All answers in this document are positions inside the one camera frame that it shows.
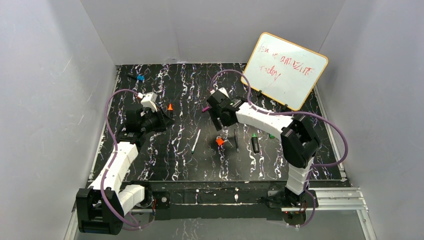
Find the cable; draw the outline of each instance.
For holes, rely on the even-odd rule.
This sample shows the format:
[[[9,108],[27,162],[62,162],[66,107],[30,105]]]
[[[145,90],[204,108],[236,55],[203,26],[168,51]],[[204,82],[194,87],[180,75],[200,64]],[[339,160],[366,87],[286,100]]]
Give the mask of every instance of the cable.
[[[109,99],[106,102],[106,106],[104,106],[104,119],[106,121],[106,128],[107,131],[110,133],[110,136],[112,137],[113,140],[113,146],[115,148],[115,151],[113,152],[113,156],[112,159],[110,160],[109,165],[107,165],[107,168],[104,170],[103,176],[101,177],[101,182],[100,182],[100,193],[101,193],[101,197],[103,199],[103,202],[107,205],[107,207],[110,209],[110,211],[119,219],[121,220],[123,223],[131,226],[131,227],[135,227],[137,229],[140,229],[140,225],[139,222],[137,221],[137,223],[132,223],[128,220],[126,220],[123,216],[121,216],[119,214],[119,212],[117,212],[114,207],[112,206],[112,204],[109,202],[108,198],[106,197],[106,193],[105,193],[105,179],[106,179],[106,175],[108,174],[109,169],[111,168],[112,164],[115,161],[115,158],[117,157],[118,154],[118,142],[117,142],[117,138],[115,137],[114,132],[112,131],[111,125],[109,124],[109,120],[108,120],[108,106],[109,106],[109,102],[113,99],[113,97],[121,92],[130,92],[135,94],[136,96],[139,95],[138,92],[134,91],[134,90],[130,90],[130,89],[120,89],[115,91],[114,93],[112,93],[112,95],[109,97]]]
[[[305,208],[303,209],[302,213],[306,212],[307,208],[308,208],[308,202],[305,200]]]
[[[134,217],[134,215],[132,215],[131,214],[131,212],[129,212],[127,215],[129,215],[130,217],[131,217],[131,219],[134,221],[134,222],[136,222],[136,223],[138,223],[139,221],[136,219],[136,217]],[[149,226],[151,223],[153,223],[153,221],[155,220],[155,217],[153,217],[153,220],[152,221],[150,221],[149,223],[147,223],[146,225],[144,225],[144,226],[139,226],[139,227],[136,227],[136,228],[131,228],[131,227],[125,227],[125,226],[123,226],[122,227],[122,229],[123,230],[127,230],[127,231],[137,231],[137,230],[142,230],[142,229],[144,229],[145,227],[147,227],[147,226]]]
[[[302,209],[304,208],[304,203],[302,202],[301,204],[300,204],[300,209],[299,209],[299,213],[302,211]]]
[[[156,215],[156,202],[157,202],[157,199],[154,200],[154,204],[151,207],[151,211],[153,213],[153,217]]]
[[[333,163],[327,163],[327,164],[322,164],[322,163],[320,163],[320,164],[312,164],[312,166],[311,166],[311,168],[318,168],[318,167],[327,167],[327,168],[329,168],[329,167],[334,167],[334,166],[337,166],[337,165],[339,165],[340,163],[342,163],[345,159],[346,159],[346,157],[348,156],[348,152],[349,152],[349,148],[348,148],[348,141],[346,140],[346,137],[345,137],[345,135],[342,133],[342,131],[340,130],[340,128],[338,128],[334,123],[332,123],[331,121],[329,121],[329,120],[327,120],[327,119],[325,119],[325,118],[323,118],[322,116],[320,116],[320,115],[316,115],[316,114],[314,114],[314,113],[311,113],[311,112],[307,112],[307,111],[287,111],[287,112],[267,112],[267,111],[264,111],[264,110],[262,110],[262,109],[259,109],[259,108],[257,108],[258,106],[256,106],[255,104],[253,104],[252,103],[252,101],[251,101],[251,96],[252,96],[252,88],[251,88],[251,84],[249,83],[249,80],[248,80],[248,78],[242,73],[242,72],[240,72],[240,71],[237,71],[237,70],[233,70],[233,69],[226,69],[226,70],[222,70],[222,71],[219,71],[217,74],[215,74],[215,76],[213,76],[213,78],[210,80],[210,90],[212,90],[213,89],[213,86],[214,86],[214,83],[215,83],[215,81],[216,81],[216,79],[217,79],[217,77],[218,77],[218,75],[220,75],[220,74],[223,74],[223,73],[225,73],[225,72],[233,72],[233,73],[237,73],[237,74],[240,74],[243,78],[244,78],[244,80],[246,80],[246,83],[247,83],[247,103],[251,106],[251,108],[253,108],[254,110],[256,110],[257,112],[259,112],[259,113],[262,113],[262,114],[266,114],[266,115],[271,115],[271,116],[278,116],[278,115],[281,115],[281,116],[288,116],[288,115],[306,115],[306,116],[310,116],[310,117],[314,117],[314,118],[317,118],[317,119],[319,119],[319,120],[321,120],[321,121],[323,121],[323,122],[325,122],[325,123],[327,123],[328,125],[330,125],[333,129],[335,129],[337,132],[338,132],[338,134],[340,135],[340,137],[341,137],[341,139],[343,140],[343,144],[344,144],[344,154],[343,154],[343,156],[340,158],[340,160],[338,160],[338,161],[336,161],[336,162],[333,162]],[[307,179],[307,181],[305,182],[305,185],[304,185],[304,187],[303,187],[303,190],[312,198],[312,213],[310,214],[310,217],[308,218],[308,220],[307,221],[305,221],[305,223],[303,223],[303,224],[301,224],[301,225],[296,225],[296,226],[292,226],[292,227],[303,227],[303,226],[305,226],[305,225],[307,225],[311,220],[312,220],[312,218],[314,217],[314,214],[315,214],[315,208],[316,208],[316,204],[315,204],[315,197],[314,197],[314,195],[310,192],[310,191],[308,191],[308,189],[307,189],[307,186],[308,186],[308,183],[309,183],[309,178],[311,177],[311,172],[312,171],[309,171],[309,173],[308,173],[308,175],[307,175],[307,177],[306,177],[306,179]]]
[[[150,203],[149,203],[149,205],[147,205],[147,206],[141,206],[141,205],[140,205],[140,208],[141,208],[141,209],[146,209],[146,208],[150,207],[150,206],[153,204],[153,202],[154,202],[154,201],[155,201],[155,200],[152,198],[152,199],[151,199],[151,201],[150,201]]]

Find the gray wall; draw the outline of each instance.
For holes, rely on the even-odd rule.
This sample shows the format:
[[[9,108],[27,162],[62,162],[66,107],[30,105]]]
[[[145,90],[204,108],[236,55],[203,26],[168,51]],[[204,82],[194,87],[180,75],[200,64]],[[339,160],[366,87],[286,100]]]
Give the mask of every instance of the gray wall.
[[[116,68],[80,1],[0,3],[0,239],[63,239]]]
[[[321,53],[318,87],[346,134],[346,172],[378,239],[424,239],[424,2],[348,0]]]
[[[345,0],[81,0],[113,62],[247,62],[261,33],[318,51]]]

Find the black clamp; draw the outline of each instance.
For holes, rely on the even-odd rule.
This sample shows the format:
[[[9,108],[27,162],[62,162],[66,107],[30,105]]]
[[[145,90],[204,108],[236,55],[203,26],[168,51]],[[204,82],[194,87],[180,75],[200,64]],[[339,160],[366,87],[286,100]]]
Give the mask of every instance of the black clamp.
[[[287,107],[288,107],[289,105],[287,105],[287,104],[284,104],[284,106],[282,106],[282,111],[286,111],[287,110]]]
[[[292,118],[289,126],[281,130],[284,158],[296,168],[306,168],[321,144],[311,120],[304,115],[297,115]]]

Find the black marbled tabletop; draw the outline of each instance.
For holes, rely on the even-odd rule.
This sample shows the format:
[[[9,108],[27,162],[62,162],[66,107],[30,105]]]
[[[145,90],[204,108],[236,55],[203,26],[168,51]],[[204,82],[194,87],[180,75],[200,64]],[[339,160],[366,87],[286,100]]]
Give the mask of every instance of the black marbled tabletop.
[[[141,151],[129,168],[125,181],[258,181],[287,180],[289,166],[283,157],[283,150],[276,138],[266,132],[245,124],[235,124],[216,131],[207,112],[206,99],[210,96],[207,88],[211,78],[224,69],[243,71],[244,63],[223,64],[154,64],[123,65],[118,69],[116,90],[132,89],[141,93],[154,91],[156,102],[167,109],[171,103],[175,124],[165,132],[150,133]],[[143,82],[127,77],[129,72],[137,72],[145,77]],[[247,87],[236,73],[224,73],[217,79],[215,88],[224,87],[230,97],[247,96]],[[266,96],[252,96],[256,105],[281,112],[283,106]],[[132,93],[117,95],[111,104],[109,121],[116,131],[124,123],[126,106],[137,104]],[[321,115],[314,92],[307,98],[301,111]],[[321,139],[317,163],[334,163],[333,149],[323,122],[310,118]],[[197,133],[200,137],[194,154],[191,147]],[[236,151],[234,129],[238,133],[239,149]],[[260,153],[253,153],[251,136],[258,136]],[[222,147],[216,143],[217,137],[225,140]],[[110,135],[105,135],[100,143],[99,154],[94,166],[94,177],[100,173],[113,149]],[[337,167],[313,171],[317,180],[341,179]]]

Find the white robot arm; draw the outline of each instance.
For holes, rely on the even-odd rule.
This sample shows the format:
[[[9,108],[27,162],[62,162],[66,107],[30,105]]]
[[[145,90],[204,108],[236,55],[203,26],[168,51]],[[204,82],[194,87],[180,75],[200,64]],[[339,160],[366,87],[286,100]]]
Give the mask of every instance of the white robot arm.
[[[117,154],[108,159],[99,176],[88,188],[80,188],[76,195],[78,228],[83,233],[118,234],[123,226],[111,208],[102,197],[101,182],[107,170],[103,187],[107,201],[120,215],[125,216],[136,204],[145,201],[146,189],[141,185],[127,185],[120,191],[121,184],[129,167],[139,154],[145,141],[145,135],[150,132],[163,132],[174,120],[171,115],[155,103],[157,95],[154,92],[146,93],[141,105],[128,106],[125,111],[125,123],[116,134]]]
[[[242,98],[230,99],[224,88],[212,91],[207,102],[211,106],[208,112],[217,130],[236,123],[247,124],[281,141],[284,157],[289,163],[286,199],[293,206],[298,206],[303,201],[305,182],[320,146],[312,124],[304,116],[259,113]],[[258,106],[256,108],[271,113]]]

